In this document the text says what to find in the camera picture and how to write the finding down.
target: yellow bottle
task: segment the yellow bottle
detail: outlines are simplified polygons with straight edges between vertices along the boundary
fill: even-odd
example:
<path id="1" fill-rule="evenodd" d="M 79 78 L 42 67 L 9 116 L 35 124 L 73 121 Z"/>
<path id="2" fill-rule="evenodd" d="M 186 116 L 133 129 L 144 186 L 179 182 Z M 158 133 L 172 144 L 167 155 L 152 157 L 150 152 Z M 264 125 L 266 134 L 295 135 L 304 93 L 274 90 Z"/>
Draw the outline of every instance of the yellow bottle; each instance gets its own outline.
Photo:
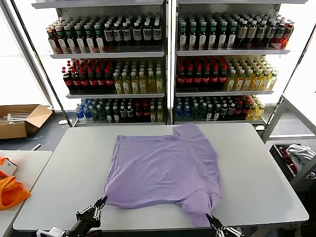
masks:
<path id="1" fill-rule="evenodd" d="M 140 87 L 140 93 L 141 94 L 146 94 L 146 92 L 147 92 L 147 83 L 146 83 L 146 80 L 145 80 L 144 72 L 142 72 L 142 71 L 139 72 L 139 87 Z"/>
<path id="2" fill-rule="evenodd" d="M 118 73 L 113 73 L 115 88 L 117 90 L 117 94 L 124 94 L 122 81 L 119 79 Z"/>
<path id="3" fill-rule="evenodd" d="M 235 88 L 235 91 L 241 91 L 241 87 L 242 85 L 244 84 L 244 81 L 245 81 L 245 70 L 244 69 L 241 69 L 239 71 L 239 75 L 238 75 L 238 78 L 236 80 L 236 88 Z"/>
<path id="4" fill-rule="evenodd" d="M 255 120 L 256 118 L 256 110 L 257 110 L 257 104 L 254 103 L 251 107 L 251 110 L 246 116 L 246 120 Z"/>
<path id="5" fill-rule="evenodd" d="M 235 70 L 231 70 L 229 77 L 227 78 L 227 86 L 225 88 L 226 91 L 232 91 L 234 83 L 235 83 Z"/>
<path id="6" fill-rule="evenodd" d="M 268 83 L 269 83 L 269 74 L 270 74 L 270 70 L 269 69 L 266 69 L 265 73 L 263 74 L 263 77 L 262 77 L 262 80 L 261 80 L 261 83 L 258 87 L 258 90 L 260 91 L 266 91 L 267 88 L 268 88 Z"/>
<path id="7" fill-rule="evenodd" d="M 248 72 L 247 72 L 246 78 L 245 78 L 245 82 L 244 82 L 244 84 L 241 87 L 242 91 L 249 91 L 249 87 L 250 87 L 250 84 L 251 84 L 252 73 L 253 73 L 253 71 L 251 69 L 249 69 Z"/>
<path id="8" fill-rule="evenodd" d="M 156 72 L 156 84 L 157 84 L 157 93 L 163 93 L 163 79 L 161 76 L 161 71 Z"/>
<path id="9" fill-rule="evenodd" d="M 131 88 L 131 83 L 127 78 L 127 73 L 122 73 L 122 78 L 123 78 L 123 88 L 124 88 L 124 93 L 125 94 L 131 94 L 132 93 L 132 88 Z"/>
<path id="10" fill-rule="evenodd" d="M 262 69 L 259 69 L 256 73 L 256 76 L 252 80 L 250 90 L 258 90 L 258 87 L 261 83 L 261 74 L 262 74 Z"/>

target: small table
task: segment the small table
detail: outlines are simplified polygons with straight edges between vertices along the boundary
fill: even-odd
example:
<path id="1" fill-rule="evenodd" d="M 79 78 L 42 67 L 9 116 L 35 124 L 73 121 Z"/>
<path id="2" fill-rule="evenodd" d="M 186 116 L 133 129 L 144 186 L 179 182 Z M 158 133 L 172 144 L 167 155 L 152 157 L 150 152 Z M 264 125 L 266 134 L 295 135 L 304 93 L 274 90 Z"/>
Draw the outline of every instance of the small table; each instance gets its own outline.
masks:
<path id="1" fill-rule="evenodd" d="M 2 155 L 13 155 L 10 160 L 18 165 L 15 172 L 16 180 L 22 182 L 24 187 L 31 191 L 40 173 L 47 164 L 53 152 L 51 151 L 2 151 Z M 0 211 L 0 237 L 9 236 L 12 223 L 19 213 L 22 203 L 4 211 Z"/>

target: bottle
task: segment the bottle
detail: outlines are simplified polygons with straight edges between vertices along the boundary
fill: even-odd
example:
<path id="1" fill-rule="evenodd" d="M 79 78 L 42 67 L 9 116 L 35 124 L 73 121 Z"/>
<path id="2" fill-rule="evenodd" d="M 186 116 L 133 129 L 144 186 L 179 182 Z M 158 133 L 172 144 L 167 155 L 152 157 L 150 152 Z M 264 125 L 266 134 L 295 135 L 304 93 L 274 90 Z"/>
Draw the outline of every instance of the bottle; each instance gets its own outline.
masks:
<path id="1" fill-rule="evenodd" d="M 271 24 L 267 28 L 264 42 L 263 42 L 264 48 L 271 47 L 272 38 L 275 36 L 275 33 L 277 31 L 276 23 L 277 23 L 277 21 L 272 21 Z"/>
<path id="2" fill-rule="evenodd" d="M 204 50 L 205 48 L 205 40 L 206 40 L 206 22 L 202 21 L 200 23 L 201 27 L 200 27 L 200 33 L 198 36 L 198 49 L 199 50 Z"/>
<path id="3" fill-rule="evenodd" d="M 223 21 L 221 25 L 221 33 L 218 38 L 218 49 L 225 47 L 227 21 Z"/>
<path id="4" fill-rule="evenodd" d="M 190 34 L 189 34 L 189 50 L 194 50 L 195 45 L 196 45 L 196 26 L 197 23 L 195 21 L 191 22 L 191 29 L 190 29 Z"/>
<path id="5" fill-rule="evenodd" d="M 186 50 L 186 42 L 187 42 L 187 33 L 186 33 L 186 22 L 180 23 L 180 33 L 179 33 L 179 50 Z"/>
<path id="6" fill-rule="evenodd" d="M 244 84 L 243 84 L 243 86 L 241 88 L 242 91 L 248 91 L 249 90 L 249 87 L 250 87 L 250 84 L 251 84 L 252 73 L 253 73 L 253 70 L 249 69 L 248 72 L 247 72 L 247 76 L 245 78 Z"/>
<path id="7" fill-rule="evenodd" d="M 233 21 L 231 23 L 231 30 L 229 32 L 228 39 L 226 39 L 227 49 L 232 49 L 234 47 L 235 38 L 236 38 L 236 26 L 237 26 L 237 21 Z"/>
<path id="8" fill-rule="evenodd" d="M 252 21 L 251 25 L 248 27 L 246 34 L 246 48 L 251 48 L 254 43 L 254 38 L 257 32 L 257 21 Z"/>
<path id="9" fill-rule="evenodd" d="M 264 41 L 264 37 L 267 31 L 267 25 L 266 25 L 267 21 L 263 20 L 261 22 L 261 25 L 257 27 L 257 32 L 255 35 L 255 39 L 254 39 L 254 44 L 252 45 L 252 47 L 255 48 L 262 48 L 263 45 L 263 41 Z"/>
<path id="10" fill-rule="evenodd" d="M 113 73 L 115 88 L 117 90 L 117 94 L 124 94 L 122 82 L 119 79 L 118 73 Z"/>
<path id="11" fill-rule="evenodd" d="M 247 30 L 247 21 L 243 21 L 242 24 L 238 27 L 238 32 L 235 39 L 235 48 L 245 48 L 245 38 Z"/>
<path id="12" fill-rule="evenodd" d="M 221 105 L 216 104 L 215 112 L 214 112 L 214 121 L 217 121 L 220 115 Z"/>

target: juice bottle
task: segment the juice bottle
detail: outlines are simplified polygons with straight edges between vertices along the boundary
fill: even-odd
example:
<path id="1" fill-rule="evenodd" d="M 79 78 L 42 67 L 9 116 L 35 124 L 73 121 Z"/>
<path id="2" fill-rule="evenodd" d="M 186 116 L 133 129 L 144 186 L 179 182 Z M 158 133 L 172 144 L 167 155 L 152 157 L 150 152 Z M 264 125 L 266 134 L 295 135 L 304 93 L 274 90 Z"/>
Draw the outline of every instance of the juice bottle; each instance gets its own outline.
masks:
<path id="1" fill-rule="evenodd" d="M 123 85 L 121 80 L 119 79 L 118 73 L 113 73 L 113 77 L 117 94 L 124 94 Z"/>
<path id="2" fill-rule="evenodd" d="M 139 87 L 140 87 L 140 93 L 146 94 L 147 92 L 147 83 L 144 76 L 144 72 L 139 72 Z"/>
<path id="3" fill-rule="evenodd" d="M 265 70 L 265 73 L 262 77 L 262 81 L 258 87 L 258 90 L 260 91 L 266 91 L 268 89 L 268 83 L 270 82 L 270 79 L 269 79 L 269 74 L 270 74 L 270 70 L 269 69 L 266 69 Z"/>
<path id="4" fill-rule="evenodd" d="M 244 84 L 241 86 L 242 91 L 248 91 L 251 84 L 251 77 L 253 71 L 251 69 L 248 70 L 247 75 L 245 77 Z"/>

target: bottle label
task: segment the bottle label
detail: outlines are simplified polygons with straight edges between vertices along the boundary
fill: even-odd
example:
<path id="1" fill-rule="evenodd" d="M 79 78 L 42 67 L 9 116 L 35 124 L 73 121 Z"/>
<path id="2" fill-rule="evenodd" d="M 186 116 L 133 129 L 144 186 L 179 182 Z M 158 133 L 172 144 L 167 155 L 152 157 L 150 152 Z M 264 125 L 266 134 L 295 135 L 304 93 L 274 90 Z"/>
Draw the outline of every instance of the bottle label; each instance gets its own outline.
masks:
<path id="1" fill-rule="evenodd" d="M 111 115 L 107 115 L 107 119 L 108 119 L 108 123 L 112 122 L 112 116 Z"/>
<path id="2" fill-rule="evenodd" d="M 134 29 L 134 40 L 142 40 L 142 30 L 141 29 Z"/>
<path id="3" fill-rule="evenodd" d="M 245 81 L 245 84 L 243 85 L 243 91 L 247 91 L 249 89 L 249 86 L 250 86 L 250 83 L 251 83 L 251 80 L 246 80 Z"/>
<path id="4" fill-rule="evenodd" d="M 128 83 L 123 83 L 123 88 L 124 88 L 125 94 L 129 94 Z"/>
<path id="5" fill-rule="evenodd" d="M 204 50 L 205 40 L 206 40 L 206 36 L 205 35 L 201 35 L 199 37 L 199 43 L 198 43 L 198 49 L 199 50 Z"/>
<path id="6" fill-rule="evenodd" d="M 215 39 L 216 39 L 216 36 L 215 36 L 215 35 L 211 35 L 211 36 L 209 37 L 209 40 L 208 40 L 208 50 L 212 50 L 212 49 L 214 48 Z"/>
<path id="7" fill-rule="evenodd" d="M 258 80 L 255 81 L 255 83 L 254 83 L 254 85 L 253 85 L 253 90 L 258 90 L 258 86 L 259 86 L 260 82 L 261 82 L 260 79 L 258 79 Z"/>
<path id="8" fill-rule="evenodd" d="M 104 31 L 104 35 L 105 35 L 105 40 L 107 42 L 111 42 L 114 40 L 114 36 L 113 36 L 113 31 L 109 30 L 109 31 Z"/>
<path id="9" fill-rule="evenodd" d="M 102 38 L 97 38 L 97 43 L 99 46 L 100 53 L 104 53 L 104 44 Z"/>
<path id="10" fill-rule="evenodd" d="M 52 40 L 52 39 L 49 39 L 48 42 L 49 42 L 49 44 L 50 44 L 51 49 L 53 50 L 53 52 L 54 52 L 54 53 L 58 53 L 58 50 L 57 50 L 57 46 L 56 46 L 56 44 L 55 44 L 55 41 Z"/>
<path id="11" fill-rule="evenodd" d="M 144 32 L 144 40 L 152 40 L 153 34 L 152 34 L 152 29 L 151 28 L 144 29 L 143 32 Z"/>
<path id="12" fill-rule="evenodd" d="M 225 39 L 226 39 L 226 35 L 221 35 L 221 36 L 219 37 L 219 41 L 218 41 L 218 48 L 219 48 L 219 49 L 224 48 Z"/>
<path id="13" fill-rule="evenodd" d="M 194 50 L 195 44 L 196 44 L 196 36 L 190 36 L 189 40 L 189 50 Z"/>
<path id="14" fill-rule="evenodd" d="M 227 43 L 227 49 L 232 49 L 234 46 L 234 42 L 235 42 L 235 35 L 230 35 L 228 38 L 228 43 Z"/>
<path id="15" fill-rule="evenodd" d="M 187 37 L 186 36 L 180 36 L 180 51 L 186 50 L 186 41 Z"/>
<path id="16" fill-rule="evenodd" d="M 266 34 L 267 27 L 258 27 L 256 38 L 262 39 Z"/>
<path id="17" fill-rule="evenodd" d="M 162 82 L 157 81 L 157 93 L 162 93 Z"/>
<path id="18" fill-rule="evenodd" d="M 71 53 L 77 53 L 73 39 L 67 39 Z"/>
<path id="19" fill-rule="evenodd" d="M 226 78 L 225 78 L 225 77 L 220 77 L 220 78 L 219 78 L 219 82 L 221 82 L 221 83 L 226 82 Z"/>
<path id="20" fill-rule="evenodd" d="M 202 78 L 194 78 L 194 82 L 195 82 L 195 83 L 200 83 L 201 80 L 202 80 Z"/>
<path id="21" fill-rule="evenodd" d="M 202 78 L 202 82 L 208 83 L 209 82 L 209 78 Z"/>
<path id="22" fill-rule="evenodd" d="M 133 88 L 133 93 L 134 94 L 138 94 L 138 88 L 137 88 L 137 83 L 136 82 L 132 82 L 132 88 Z"/>
<path id="23" fill-rule="evenodd" d="M 120 84 L 119 84 L 119 83 L 116 83 L 116 84 L 115 84 L 115 88 L 117 89 L 117 93 L 118 93 L 118 94 L 122 94 L 122 90 L 121 90 L 121 88 L 120 88 Z"/>
<path id="24" fill-rule="evenodd" d="M 139 86 L 140 86 L 140 93 L 146 94 L 146 84 L 144 82 L 140 82 Z"/>
<path id="25" fill-rule="evenodd" d="M 234 80 L 230 80 L 228 82 L 227 91 L 232 91 L 233 85 L 234 85 Z"/>
<path id="26" fill-rule="evenodd" d="M 161 40 L 161 29 L 153 29 L 154 40 Z"/>
<path id="27" fill-rule="evenodd" d="M 242 83 L 243 83 L 243 80 L 238 80 L 237 85 L 236 85 L 236 91 L 241 91 Z"/>
<path id="28" fill-rule="evenodd" d="M 81 51 L 81 53 L 86 53 L 86 49 L 83 43 L 83 39 L 77 39 L 78 45 L 79 45 L 79 49 Z"/>
<path id="29" fill-rule="evenodd" d="M 217 77 L 211 77 L 210 81 L 211 83 L 217 83 Z"/>
<path id="30" fill-rule="evenodd" d="M 212 114 L 207 114 L 206 115 L 206 121 L 211 121 L 211 117 L 212 117 Z"/>
<path id="31" fill-rule="evenodd" d="M 218 120 L 219 113 L 214 114 L 214 121 Z"/>
<path id="32" fill-rule="evenodd" d="M 98 80 L 98 85 L 105 85 L 105 80 Z"/>
<path id="33" fill-rule="evenodd" d="M 61 47 L 61 50 L 64 52 L 64 53 L 68 53 L 67 51 L 67 46 L 66 46 L 66 43 L 63 39 L 59 39 L 58 40 L 59 44 L 60 44 L 60 47 Z"/>
<path id="34" fill-rule="evenodd" d="M 114 40 L 115 41 L 122 41 L 123 40 L 123 36 L 122 36 L 122 30 L 113 30 L 113 34 L 114 34 Z"/>
<path id="35" fill-rule="evenodd" d="M 151 122 L 156 122 L 156 115 L 150 115 Z"/>

